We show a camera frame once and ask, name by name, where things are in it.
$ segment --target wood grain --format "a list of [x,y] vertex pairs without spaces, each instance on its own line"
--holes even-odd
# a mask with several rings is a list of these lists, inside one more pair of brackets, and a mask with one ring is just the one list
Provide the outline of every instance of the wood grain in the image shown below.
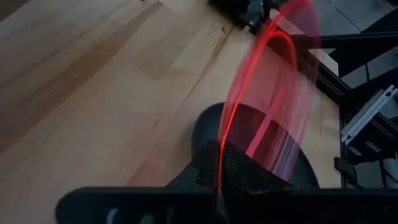
[[[165,185],[253,40],[202,0],[30,0],[7,15],[0,223],[54,223],[58,199],[82,186]],[[337,111],[318,93],[303,141],[325,187]]]

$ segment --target wooden table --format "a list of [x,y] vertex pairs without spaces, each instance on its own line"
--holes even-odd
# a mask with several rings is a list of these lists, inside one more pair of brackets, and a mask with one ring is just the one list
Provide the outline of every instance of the wooden table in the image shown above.
[[[253,40],[204,0],[17,2],[0,11],[0,223],[54,223],[82,186],[165,185]],[[340,186],[339,132],[317,90],[302,149],[322,187]]]

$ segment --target red glowing arc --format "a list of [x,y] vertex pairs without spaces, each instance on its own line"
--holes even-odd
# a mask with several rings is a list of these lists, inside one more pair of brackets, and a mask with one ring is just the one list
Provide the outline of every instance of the red glowing arc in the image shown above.
[[[296,56],[295,47],[294,47],[294,44],[293,44],[291,38],[285,32],[276,30],[276,28],[281,19],[287,17],[292,11],[299,9],[302,6],[310,6],[311,10],[315,11],[312,3],[309,0],[289,1],[289,3],[287,3],[280,9],[280,14],[273,21],[269,21],[267,23],[267,26],[265,26],[265,28],[263,28],[263,30],[260,32],[259,36],[255,40],[255,42],[251,48],[251,51],[248,53],[247,57],[244,59],[243,64],[241,65],[241,71],[244,72],[243,84],[241,85],[241,88],[239,89],[238,97],[236,98],[236,101],[233,103],[233,109],[231,112],[231,116],[229,117],[229,120],[225,120],[224,122],[221,121],[221,123],[226,124],[224,133],[219,134],[219,139],[221,141],[221,151],[220,151],[220,160],[219,160],[219,168],[218,168],[218,190],[220,191],[221,197],[223,195],[222,189],[221,189],[221,176],[222,176],[222,165],[223,165],[222,158],[223,158],[223,152],[224,152],[224,145],[225,145],[225,142],[227,139],[229,129],[231,127],[232,120],[233,120],[235,112],[236,112],[236,108],[238,107],[239,101],[242,98],[243,92],[246,89],[246,86],[248,84],[250,77],[252,76],[254,67],[256,66],[256,64],[259,61],[261,52],[264,50],[267,43],[271,39],[282,38],[287,43],[287,47],[289,48],[288,49],[289,56],[290,56],[290,59],[292,60],[291,61],[292,66],[294,68],[297,68],[297,56]],[[282,96],[284,94],[286,94],[284,92],[284,90],[280,90],[277,93],[276,98],[283,98]],[[259,128],[257,133],[260,133],[260,135],[262,135],[261,133],[263,133],[267,129],[267,127],[268,127],[267,123],[264,123],[264,125],[261,124],[261,127]],[[258,144],[258,139],[256,139],[256,137],[254,137],[254,139],[252,140],[251,145],[252,144],[254,144],[254,145]],[[248,153],[252,153],[252,149],[254,149],[254,148],[255,148],[254,146],[249,147]]]

